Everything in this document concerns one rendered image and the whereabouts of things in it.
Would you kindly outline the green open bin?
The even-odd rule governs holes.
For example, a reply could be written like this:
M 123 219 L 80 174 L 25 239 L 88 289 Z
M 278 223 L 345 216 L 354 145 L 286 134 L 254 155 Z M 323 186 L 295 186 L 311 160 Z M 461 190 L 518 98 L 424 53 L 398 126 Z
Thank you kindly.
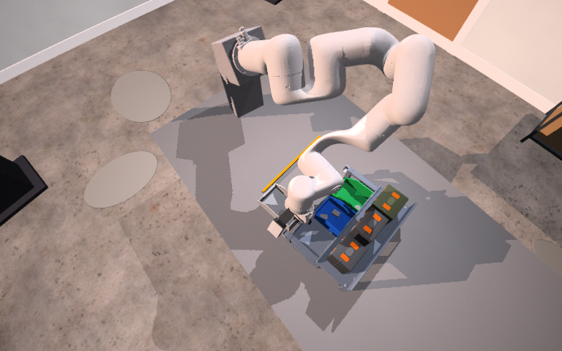
M 330 197 L 341 200 L 357 213 L 359 210 L 355 208 L 355 205 L 360 205 L 362 207 L 373 193 L 374 192 L 368 189 L 361 182 L 352 178 L 344 178 L 344 184 L 341 189 L 332 194 Z

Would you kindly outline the grey metal shelf rack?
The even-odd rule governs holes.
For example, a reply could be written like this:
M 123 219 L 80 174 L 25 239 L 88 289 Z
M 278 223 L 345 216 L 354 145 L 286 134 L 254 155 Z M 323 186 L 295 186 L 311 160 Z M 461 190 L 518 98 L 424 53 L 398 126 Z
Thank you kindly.
M 404 205 L 398 215 L 390 221 L 390 223 L 384 226 L 374 241 L 365 246 L 367 251 L 352 271 L 341 274 L 328 260 L 326 260 L 326 258 L 331 254 L 339 242 L 341 242 L 341 240 L 351 231 L 355 224 L 363 217 L 365 211 L 384 190 L 381 185 L 377 187 L 360 173 L 355 171 L 352 167 L 346 165 L 342 171 L 345 173 L 343 179 L 345 177 L 351 178 L 351 176 L 353 176 L 374 193 L 359 209 L 349 223 L 346 224 L 340 234 L 336 237 L 319 221 L 313 218 L 311 219 L 312 223 L 310 225 L 301 223 L 292 233 L 285 229 L 282 235 L 286 238 L 286 241 L 290 243 L 300 254 L 302 254 L 312 265 L 316 268 L 319 266 L 322 267 L 328 275 L 341 285 L 338 286 L 341 288 L 337 288 L 341 292 L 345 292 L 352 291 L 359 283 L 363 275 L 365 275 L 370 266 L 375 262 L 379 254 L 383 251 L 388 242 L 390 242 L 394 234 L 399 230 L 403 222 L 407 219 L 411 211 L 418 203 L 414 203 L 411 207 Z

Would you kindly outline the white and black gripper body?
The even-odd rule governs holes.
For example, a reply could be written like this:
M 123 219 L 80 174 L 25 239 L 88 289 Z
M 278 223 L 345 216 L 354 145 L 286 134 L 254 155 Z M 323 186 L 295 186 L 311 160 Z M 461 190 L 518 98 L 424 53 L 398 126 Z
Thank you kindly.
M 287 199 L 286 199 L 286 201 L 285 201 L 285 207 L 286 207 L 286 208 L 289 207 L 289 206 L 288 206 L 288 197 L 287 197 Z M 312 208 L 313 208 L 313 210 L 315 211 L 315 207 L 313 206 Z M 314 212 L 313 214 L 311 214 L 310 212 L 308 212 L 308 214 L 295 214 L 294 216 L 295 216 L 300 222 L 302 222 L 303 224 L 308 224 L 309 221 L 314 218 L 315 212 Z

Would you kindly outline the blue open bin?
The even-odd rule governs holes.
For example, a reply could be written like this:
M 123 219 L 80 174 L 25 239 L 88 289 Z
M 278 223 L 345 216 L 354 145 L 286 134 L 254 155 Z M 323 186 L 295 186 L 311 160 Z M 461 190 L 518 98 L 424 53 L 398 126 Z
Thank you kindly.
M 341 213 L 338 218 L 331 214 L 334 209 Z M 328 214 L 328 220 L 320 217 L 320 214 Z M 328 197 L 315 211 L 314 218 L 337 237 L 354 215 L 356 215 L 356 212 L 344 204 L 344 202 Z

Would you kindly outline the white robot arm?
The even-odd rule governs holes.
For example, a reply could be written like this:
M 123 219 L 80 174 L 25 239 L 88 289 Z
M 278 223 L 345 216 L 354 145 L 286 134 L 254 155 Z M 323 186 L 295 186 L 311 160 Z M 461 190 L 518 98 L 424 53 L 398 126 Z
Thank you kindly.
M 236 35 L 234 65 L 247 76 L 269 75 L 271 95 L 278 105 L 338 97 L 345 90 L 346 67 L 371 64 L 394 81 L 392 94 L 384 97 L 354 127 L 318 138 L 299 157 L 298 167 L 304 175 L 290 181 L 289 207 L 267 229 L 278 238 L 295 214 L 313 214 L 314 200 L 334 194 L 344 184 L 342 176 L 321 155 L 324 149 L 342 143 L 372 152 L 399 125 L 410 126 L 423 117 L 430 97 L 435 46 L 421 34 L 399 42 L 380 28 L 322 34 L 309 42 L 310 81 L 305 85 L 301 44 L 295 36 L 281 34 L 258 41 L 244 27 L 239 31 L 243 38 Z

